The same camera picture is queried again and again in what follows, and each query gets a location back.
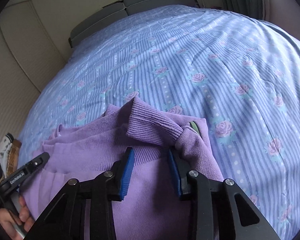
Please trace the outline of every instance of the blue gripper pad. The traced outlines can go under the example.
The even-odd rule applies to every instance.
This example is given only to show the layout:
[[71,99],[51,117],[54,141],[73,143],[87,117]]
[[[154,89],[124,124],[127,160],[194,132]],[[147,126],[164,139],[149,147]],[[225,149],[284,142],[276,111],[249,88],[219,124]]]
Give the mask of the blue gripper pad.
[[133,165],[134,165],[134,150],[131,149],[127,164],[124,168],[124,171],[123,171],[123,174],[121,177],[121,188],[120,188],[120,192],[119,192],[119,197],[121,198],[121,200],[123,200],[124,197],[128,193],[128,188],[129,188],[129,184],[130,184]]
[[171,178],[172,178],[173,188],[174,188],[177,196],[181,197],[181,178],[180,178],[180,175],[178,172],[177,165],[174,161],[174,157],[170,150],[168,152],[168,164],[169,164],[169,168],[170,168],[170,174],[171,174]]

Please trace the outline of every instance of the silver bolt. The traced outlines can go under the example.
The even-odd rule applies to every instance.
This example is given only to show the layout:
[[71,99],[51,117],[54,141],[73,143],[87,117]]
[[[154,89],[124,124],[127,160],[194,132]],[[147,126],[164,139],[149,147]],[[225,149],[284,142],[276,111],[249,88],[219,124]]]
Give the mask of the silver bolt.
[[233,179],[226,179],[226,184],[228,184],[229,186],[232,186],[234,184],[234,180]]
[[78,182],[77,179],[69,179],[68,180],[68,184],[71,185],[71,186],[77,184],[77,182]]
[[189,175],[191,177],[197,177],[199,175],[199,173],[197,171],[189,171]]
[[104,175],[105,177],[111,177],[111,176],[113,175],[113,172],[112,172],[112,171],[105,171],[105,172],[103,173],[103,175]]

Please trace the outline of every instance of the bed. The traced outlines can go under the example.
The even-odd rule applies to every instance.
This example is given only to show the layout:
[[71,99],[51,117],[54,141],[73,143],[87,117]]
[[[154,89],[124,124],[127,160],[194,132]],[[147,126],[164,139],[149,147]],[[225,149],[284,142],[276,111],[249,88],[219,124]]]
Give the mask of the bed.
[[228,11],[167,5],[102,27],[32,107],[19,166],[62,123],[89,123],[140,97],[204,117],[223,176],[233,178],[281,239],[300,229],[300,42]]

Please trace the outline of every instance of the purple sweater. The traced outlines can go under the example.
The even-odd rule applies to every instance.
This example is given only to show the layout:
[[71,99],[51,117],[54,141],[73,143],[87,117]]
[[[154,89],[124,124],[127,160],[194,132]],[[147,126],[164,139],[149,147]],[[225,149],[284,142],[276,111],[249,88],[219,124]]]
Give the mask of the purple sweater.
[[[112,202],[117,239],[186,239],[190,203],[174,194],[166,157],[170,146],[180,150],[193,169],[209,179],[223,180],[205,119],[159,112],[134,98],[120,109],[110,105],[87,125],[59,125],[33,153],[35,157],[46,151],[50,160],[22,187],[22,194],[37,219],[69,179],[93,179],[120,160],[127,147],[133,147],[128,194],[122,202]],[[86,212],[85,239],[89,239],[88,218]]]

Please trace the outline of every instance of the blue striped bedspread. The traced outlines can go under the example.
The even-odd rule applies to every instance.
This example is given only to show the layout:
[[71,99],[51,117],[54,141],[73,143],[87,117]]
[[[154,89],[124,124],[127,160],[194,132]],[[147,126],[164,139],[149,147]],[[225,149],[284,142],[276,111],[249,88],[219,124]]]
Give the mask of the blue striped bedspread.
[[300,42],[227,11],[166,6],[84,40],[31,109],[19,166],[62,123],[79,126],[134,96],[204,117],[224,177],[282,240],[300,229]]

